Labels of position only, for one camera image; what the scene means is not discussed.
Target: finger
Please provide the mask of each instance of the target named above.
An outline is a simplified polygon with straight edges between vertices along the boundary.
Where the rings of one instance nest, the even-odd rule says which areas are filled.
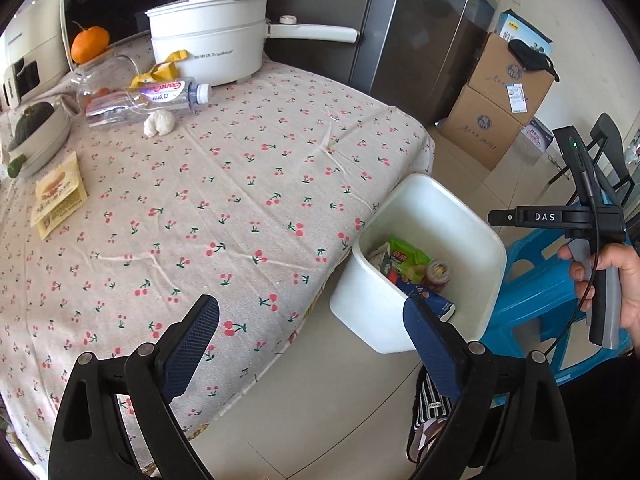
[[[587,310],[591,308],[592,303],[593,303],[593,300],[584,300],[584,303],[580,307],[580,310],[583,312],[587,312]]]
[[[558,257],[561,260],[571,260],[574,257],[569,249],[569,244],[564,244],[558,249]]]
[[[584,281],[584,266],[578,262],[572,262],[569,265],[569,277],[574,280],[574,282],[583,282]]]
[[[575,284],[575,295],[581,299],[584,295],[584,291],[587,290],[587,285],[589,285],[588,282],[578,282]],[[591,285],[591,287],[589,288],[589,291],[587,292],[587,300],[590,300],[591,298],[594,297],[596,292],[596,289],[594,288],[593,285]]]
[[[593,259],[594,256],[591,255],[591,265],[593,265]],[[640,258],[631,246],[609,244],[598,255],[598,270],[607,269],[607,267],[618,267],[626,272],[640,273]]]

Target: bottle label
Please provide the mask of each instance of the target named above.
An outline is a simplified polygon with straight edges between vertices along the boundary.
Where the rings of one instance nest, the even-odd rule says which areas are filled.
[[[177,98],[184,89],[184,86],[184,81],[169,81],[167,83],[158,83],[157,85],[141,88],[140,93],[155,103],[166,103]]]

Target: white wall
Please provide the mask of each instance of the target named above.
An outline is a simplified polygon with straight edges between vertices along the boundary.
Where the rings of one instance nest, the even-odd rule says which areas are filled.
[[[553,40],[560,83],[536,116],[551,129],[573,124],[588,139],[606,112],[625,139],[640,111],[640,63],[602,1],[500,0],[499,12],[509,8]]]

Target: green plastic package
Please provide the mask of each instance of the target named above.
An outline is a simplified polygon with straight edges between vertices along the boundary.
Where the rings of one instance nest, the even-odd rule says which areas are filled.
[[[412,283],[420,283],[431,258],[400,238],[389,238],[391,265]]]

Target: gray handle grip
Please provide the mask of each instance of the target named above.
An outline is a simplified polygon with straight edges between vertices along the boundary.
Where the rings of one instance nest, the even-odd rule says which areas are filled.
[[[589,257],[591,250],[588,240],[576,238],[569,242],[569,250],[576,262],[584,266],[584,279],[589,280],[591,277],[591,264]],[[598,309],[604,307],[604,317],[598,316],[598,322],[592,323],[592,310],[587,311],[587,325],[589,325],[589,339],[591,342],[615,350],[620,344],[620,309],[622,306],[622,288],[620,286],[620,272],[617,267],[608,267],[606,273],[606,293],[604,298],[604,306],[597,305]]]

